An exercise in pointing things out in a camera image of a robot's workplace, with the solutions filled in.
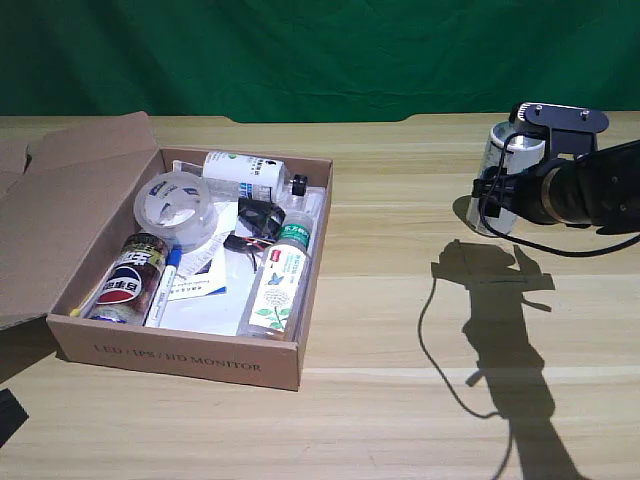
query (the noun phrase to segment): green backdrop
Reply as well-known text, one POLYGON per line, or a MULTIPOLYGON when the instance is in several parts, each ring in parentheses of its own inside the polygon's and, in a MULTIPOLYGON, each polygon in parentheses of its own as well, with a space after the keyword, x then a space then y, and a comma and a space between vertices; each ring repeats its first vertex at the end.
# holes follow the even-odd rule
POLYGON ((0 1, 0 115, 640 110, 639 0, 0 1))

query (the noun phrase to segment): plastic bottle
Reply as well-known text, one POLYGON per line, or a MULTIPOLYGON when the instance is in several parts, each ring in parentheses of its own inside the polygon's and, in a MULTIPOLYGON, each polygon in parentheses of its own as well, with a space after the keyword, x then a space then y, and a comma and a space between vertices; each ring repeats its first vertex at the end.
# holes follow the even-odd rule
POLYGON ((313 219, 292 210, 278 241, 269 247, 256 273, 237 335, 291 340, 300 316, 309 271, 307 248, 313 219))
POLYGON ((214 190, 234 182, 241 198, 273 203, 280 203, 291 182, 291 173, 280 160, 221 151, 207 154, 202 177, 214 190))
MULTIPOLYGON (((509 122, 501 122, 491 128, 477 178, 484 177, 490 167, 498 166, 504 141, 513 133, 515 130, 509 122)), ((544 145, 543 140, 524 136, 513 138, 505 152, 504 168, 506 172, 504 173, 520 173, 538 163, 544 155, 544 145)), ((495 235, 487 230, 480 220, 480 205, 480 199, 471 199, 467 209, 467 223, 479 234, 494 237, 495 235)), ((491 227, 504 234, 511 233, 518 218, 515 213, 504 208, 493 209, 490 206, 486 209, 485 217, 491 227)))

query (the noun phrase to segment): label with plant illustration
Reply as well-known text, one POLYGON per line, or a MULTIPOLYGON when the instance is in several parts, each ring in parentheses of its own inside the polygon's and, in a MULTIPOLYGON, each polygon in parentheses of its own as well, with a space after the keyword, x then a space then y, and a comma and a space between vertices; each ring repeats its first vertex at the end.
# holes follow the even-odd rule
POLYGON ((307 256, 292 245, 274 245, 266 255, 249 325, 284 332, 307 256))

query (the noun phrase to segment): packing tape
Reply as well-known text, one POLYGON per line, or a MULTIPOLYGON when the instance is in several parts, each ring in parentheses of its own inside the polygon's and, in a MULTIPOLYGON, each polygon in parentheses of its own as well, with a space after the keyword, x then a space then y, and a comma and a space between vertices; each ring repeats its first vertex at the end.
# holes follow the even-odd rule
POLYGON ((145 232, 183 252, 203 245, 216 229, 217 214, 206 182, 187 172, 163 173, 138 192, 133 205, 145 232))

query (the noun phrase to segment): cardboard box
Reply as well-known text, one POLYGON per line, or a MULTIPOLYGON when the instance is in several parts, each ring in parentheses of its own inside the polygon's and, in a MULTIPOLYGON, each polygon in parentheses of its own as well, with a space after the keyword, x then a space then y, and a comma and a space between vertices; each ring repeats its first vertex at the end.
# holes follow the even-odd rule
POLYGON ((215 146, 158 148, 142 112, 45 136, 24 174, 23 146, 5 145, 12 154, 0 157, 0 328, 47 315, 70 361, 298 389, 329 216, 330 160, 259 154, 283 160, 310 185, 327 188, 297 338, 279 342, 67 316, 138 230, 138 189, 169 171, 173 160, 202 164, 215 146))

